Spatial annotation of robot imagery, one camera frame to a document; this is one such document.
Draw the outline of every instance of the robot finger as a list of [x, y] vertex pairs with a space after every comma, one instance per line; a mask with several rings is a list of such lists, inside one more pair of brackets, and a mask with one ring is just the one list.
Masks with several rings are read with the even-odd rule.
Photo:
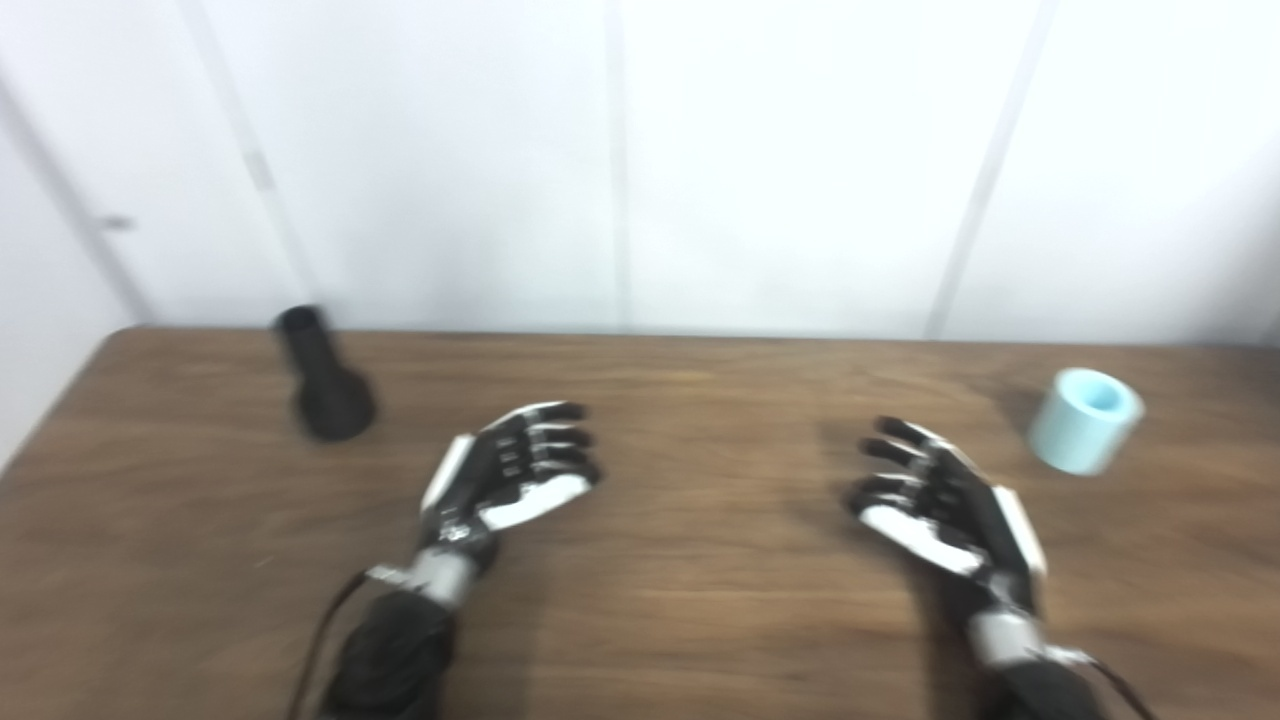
[[502, 418], [498, 418], [493, 423], [485, 425], [484, 429], [492, 430], [507, 425], [529, 428], [548, 420], [581, 420], [584, 418], [586, 418], [586, 406], [579, 405], [577, 402], [535, 402], [532, 405], [516, 407], [511, 413], [507, 413]]
[[920, 480], [905, 474], [879, 474], [858, 480], [845, 496], [845, 507], [854, 515], [861, 515], [872, 505], [891, 505], [906, 512], [911, 511], [910, 495]]
[[586, 454], [572, 445], [534, 445], [529, 448], [529, 454], [534, 457], [535, 462], [544, 460], [556, 460], [571, 465], [588, 462]]
[[573, 425], [561, 425], [556, 423], [539, 423], [530, 425], [529, 441], [534, 445], [573, 445], [577, 447], [591, 447], [595, 439], [586, 430]]
[[888, 460], [919, 474], [929, 464], [929, 456], [906, 445], [887, 441], [884, 438], [865, 438], [858, 443], [858, 448], [869, 457]]

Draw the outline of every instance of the robotic hand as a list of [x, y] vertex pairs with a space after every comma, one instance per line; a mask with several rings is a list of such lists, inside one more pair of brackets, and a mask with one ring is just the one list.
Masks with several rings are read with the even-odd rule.
[[[585, 452], [591, 437], [570, 424], [585, 416], [586, 410], [572, 402], [526, 405], [474, 436], [453, 438], [422, 496], [413, 562], [378, 565], [349, 585], [353, 591], [367, 577], [397, 589], [376, 598], [347, 638], [321, 719], [438, 716], [440, 679], [453, 655], [454, 614], [493, 564], [498, 532], [564, 505], [600, 479]], [[300, 703], [301, 693], [291, 716]]]
[[1132, 689], [1091, 656], [1046, 643], [1037, 602], [1044, 553], [1014, 491], [988, 483], [945, 438], [897, 418], [879, 418], [886, 438], [861, 443], [865, 455], [901, 473], [859, 482], [847, 507], [934, 570], [942, 614], [969, 639], [983, 667], [1009, 689], [1002, 720], [1102, 720], [1088, 684], [1068, 665], [1089, 664], [1151, 719]]

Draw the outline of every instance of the black cylindrical object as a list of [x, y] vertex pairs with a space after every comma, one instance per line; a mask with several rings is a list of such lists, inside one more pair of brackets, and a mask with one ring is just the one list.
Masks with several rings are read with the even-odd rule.
[[351, 439], [374, 423], [369, 382], [342, 364], [320, 307], [300, 305], [280, 314], [275, 333], [298, 374], [294, 407], [316, 439]]

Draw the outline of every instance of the wooden table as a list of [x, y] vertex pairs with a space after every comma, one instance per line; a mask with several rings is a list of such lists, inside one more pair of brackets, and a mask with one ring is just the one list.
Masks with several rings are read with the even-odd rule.
[[[1165, 720], [1280, 708], [1280, 354], [343, 342], [381, 416], [316, 446], [285, 413], [268, 334], [110, 338], [0, 488], [0, 715], [279, 717], [337, 585], [404, 560], [448, 439], [554, 398], [591, 406], [608, 479], [506, 537], [465, 611], [449, 719], [965, 717], [965, 669], [922, 620], [906, 564], [836, 501], [870, 469], [855, 441], [883, 413], [1021, 492], [1053, 639], [1108, 660]], [[1114, 373], [1148, 405], [1100, 479], [1056, 473], [1021, 441], [1068, 365]]]

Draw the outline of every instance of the light blue cup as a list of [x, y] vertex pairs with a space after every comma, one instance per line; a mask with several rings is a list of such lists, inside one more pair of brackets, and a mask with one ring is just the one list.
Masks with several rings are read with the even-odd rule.
[[1041, 460], [1073, 475], [1097, 475], [1142, 419], [1142, 397], [1097, 370], [1068, 368], [1053, 378], [1028, 442]]

